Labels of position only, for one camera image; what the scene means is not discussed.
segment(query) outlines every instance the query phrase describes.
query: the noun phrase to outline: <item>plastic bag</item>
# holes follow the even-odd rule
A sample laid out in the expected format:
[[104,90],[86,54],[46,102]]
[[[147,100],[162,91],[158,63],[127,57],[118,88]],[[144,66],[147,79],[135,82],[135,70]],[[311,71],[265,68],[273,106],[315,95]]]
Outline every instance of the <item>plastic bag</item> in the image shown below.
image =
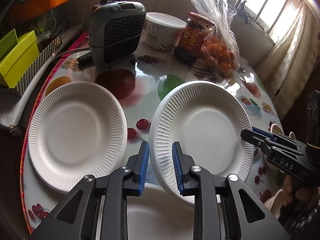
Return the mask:
[[230,25],[236,10],[227,0],[191,0],[198,13],[212,20],[215,27],[205,38],[200,57],[205,57],[208,68],[219,67],[230,74],[240,66],[240,55],[236,38]]

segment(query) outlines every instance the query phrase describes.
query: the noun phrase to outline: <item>orange box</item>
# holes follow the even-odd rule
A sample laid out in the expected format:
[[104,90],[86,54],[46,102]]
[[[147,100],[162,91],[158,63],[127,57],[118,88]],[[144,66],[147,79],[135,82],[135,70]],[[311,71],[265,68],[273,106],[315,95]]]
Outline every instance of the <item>orange box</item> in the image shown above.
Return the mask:
[[12,8],[10,25],[26,22],[70,0],[27,0]]

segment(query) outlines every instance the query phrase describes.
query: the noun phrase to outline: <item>white curtain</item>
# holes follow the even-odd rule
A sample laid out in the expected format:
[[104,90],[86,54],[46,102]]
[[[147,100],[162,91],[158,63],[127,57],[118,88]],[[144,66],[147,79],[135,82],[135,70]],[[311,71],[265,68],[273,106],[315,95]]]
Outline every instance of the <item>white curtain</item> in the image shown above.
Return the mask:
[[319,56],[319,24],[301,0],[297,16],[255,70],[282,119],[305,87]]

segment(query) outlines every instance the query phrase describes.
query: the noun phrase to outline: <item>glass jar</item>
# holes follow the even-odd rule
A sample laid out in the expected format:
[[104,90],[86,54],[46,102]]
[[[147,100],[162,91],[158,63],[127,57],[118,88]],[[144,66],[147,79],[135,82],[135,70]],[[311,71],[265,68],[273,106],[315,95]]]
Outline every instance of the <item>glass jar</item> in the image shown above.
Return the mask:
[[204,38],[211,32],[214,22],[198,13],[190,12],[186,23],[174,55],[178,61],[190,65],[196,61]]

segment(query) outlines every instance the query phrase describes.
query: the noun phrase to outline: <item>patterned sleeve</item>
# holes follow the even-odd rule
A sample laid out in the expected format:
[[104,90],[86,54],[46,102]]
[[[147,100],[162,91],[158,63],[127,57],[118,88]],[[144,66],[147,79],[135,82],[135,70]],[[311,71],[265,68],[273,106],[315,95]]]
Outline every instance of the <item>patterned sleeve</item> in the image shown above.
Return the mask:
[[320,198],[318,199],[318,203],[315,206],[315,208],[308,215],[300,214],[297,216],[296,220],[293,222],[292,226],[287,231],[291,236],[292,240],[298,239],[298,237],[303,233],[305,228],[311,222],[313,216],[317,213],[319,207],[320,207]]

